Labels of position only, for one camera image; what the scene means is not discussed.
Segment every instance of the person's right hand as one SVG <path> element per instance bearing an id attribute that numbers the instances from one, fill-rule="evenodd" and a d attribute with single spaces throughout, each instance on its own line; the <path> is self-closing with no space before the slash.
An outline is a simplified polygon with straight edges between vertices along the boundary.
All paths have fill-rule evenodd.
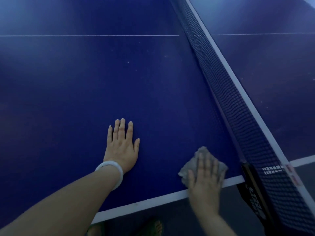
<path id="1" fill-rule="evenodd" d="M 222 172 L 218 180 L 218 160 L 215 159 L 212 165 L 210 157 L 210 154 L 207 154 L 204 161 L 200 153 L 196 181 L 193 172 L 188 170 L 189 201 L 198 218 L 219 214 L 220 191 L 226 172 Z"/>
<path id="2" fill-rule="evenodd" d="M 128 130 L 125 136 L 125 119 L 115 121 L 114 132 L 110 125 L 107 135 L 107 147 L 104 155 L 104 161 L 117 162 L 123 172 L 131 170 L 138 159 L 140 139 L 136 139 L 132 144 L 133 123 L 128 123 Z"/>

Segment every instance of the table tennis net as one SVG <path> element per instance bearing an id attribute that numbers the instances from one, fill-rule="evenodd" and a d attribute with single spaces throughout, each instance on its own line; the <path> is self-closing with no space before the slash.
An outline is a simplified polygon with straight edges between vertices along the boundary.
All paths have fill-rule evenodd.
<path id="1" fill-rule="evenodd" d="M 248 163 L 256 170 L 283 225 L 315 233 L 315 220 L 215 53 L 186 0 L 170 0 L 184 32 Z"/>

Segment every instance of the person's left arm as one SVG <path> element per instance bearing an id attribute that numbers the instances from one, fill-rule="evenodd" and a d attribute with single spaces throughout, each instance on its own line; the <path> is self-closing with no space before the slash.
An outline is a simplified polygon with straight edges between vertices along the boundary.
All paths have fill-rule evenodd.
<path id="1" fill-rule="evenodd" d="M 133 124 L 115 121 L 114 133 L 109 126 L 104 161 L 117 162 L 124 173 L 138 158 L 140 139 L 132 144 Z M 114 166 L 104 166 L 43 199 L 0 230 L 8 235 L 84 235 L 95 214 L 120 179 Z"/>

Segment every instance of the person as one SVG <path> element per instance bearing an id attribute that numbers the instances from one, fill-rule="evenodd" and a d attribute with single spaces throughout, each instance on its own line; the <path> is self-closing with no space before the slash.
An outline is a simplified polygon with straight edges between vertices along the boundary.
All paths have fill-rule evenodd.
<path id="1" fill-rule="evenodd" d="M 114 161 L 127 173 L 135 165 L 140 139 L 132 143 L 133 123 L 116 120 L 108 128 L 104 162 Z M 189 171 L 189 201 L 201 227 L 208 236 L 236 235 L 219 215 L 219 196 L 225 173 L 217 177 L 218 162 L 199 159 L 197 178 Z M 63 187 L 21 214 L 0 230 L 0 236 L 71 236 L 85 235 L 95 214 L 120 180 L 118 167 L 106 165 Z M 161 223 L 150 235 L 162 234 Z"/>

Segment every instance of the dark floor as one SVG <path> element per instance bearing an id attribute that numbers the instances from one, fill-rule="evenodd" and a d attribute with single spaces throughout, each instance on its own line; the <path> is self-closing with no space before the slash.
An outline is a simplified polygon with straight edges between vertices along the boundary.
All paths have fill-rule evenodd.
<path id="1" fill-rule="evenodd" d="M 315 163 L 296 168 L 312 196 L 315 196 L 315 181 L 312 178 L 314 167 Z M 261 223 L 242 200 L 236 186 L 222 190 L 220 214 L 237 235 L 265 235 Z M 164 236 L 205 235 L 187 199 L 109 220 L 106 224 L 108 235 L 129 235 L 152 217 L 163 222 Z"/>

